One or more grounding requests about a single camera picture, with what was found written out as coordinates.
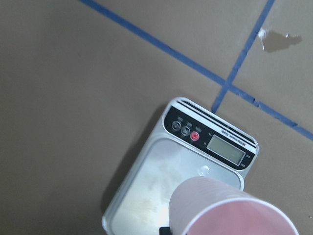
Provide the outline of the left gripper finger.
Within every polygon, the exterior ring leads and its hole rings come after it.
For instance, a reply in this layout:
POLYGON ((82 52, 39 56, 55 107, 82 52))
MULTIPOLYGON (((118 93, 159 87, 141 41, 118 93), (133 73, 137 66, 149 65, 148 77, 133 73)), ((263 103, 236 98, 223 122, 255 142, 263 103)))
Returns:
POLYGON ((171 235, 171 228, 169 222, 164 222, 159 226, 159 235, 171 235))

